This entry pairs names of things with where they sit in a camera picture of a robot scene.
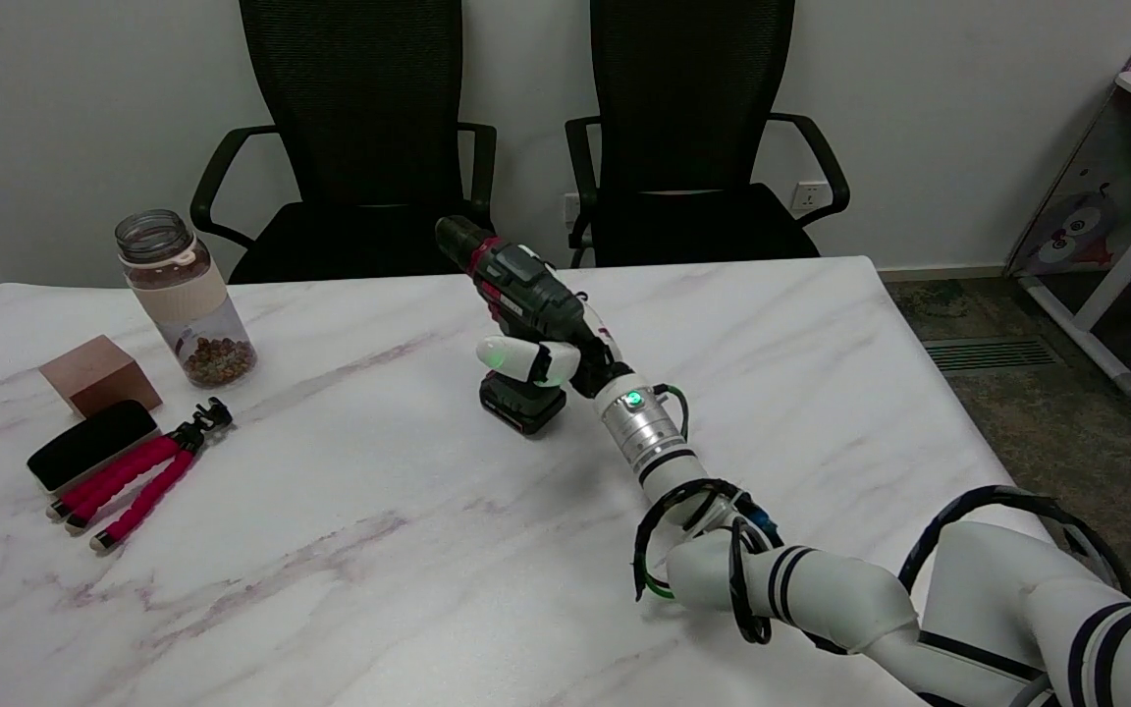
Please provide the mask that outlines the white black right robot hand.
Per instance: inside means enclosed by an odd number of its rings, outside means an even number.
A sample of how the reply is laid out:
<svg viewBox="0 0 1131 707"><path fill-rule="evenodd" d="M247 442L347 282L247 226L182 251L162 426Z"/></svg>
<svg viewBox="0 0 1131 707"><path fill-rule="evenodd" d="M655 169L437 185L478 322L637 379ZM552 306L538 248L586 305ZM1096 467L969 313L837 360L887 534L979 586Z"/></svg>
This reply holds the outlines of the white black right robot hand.
<svg viewBox="0 0 1131 707"><path fill-rule="evenodd" d="M561 388L568 383L575 393L593 399L602 389L622 376L633 374L622 361L614 336L589 304L589 296L575 292L582 300L584 322L588 334L582 345L570 342L533 342L513 336L487 336L476 346L476 357L491 372L533 388Z"/></svg>

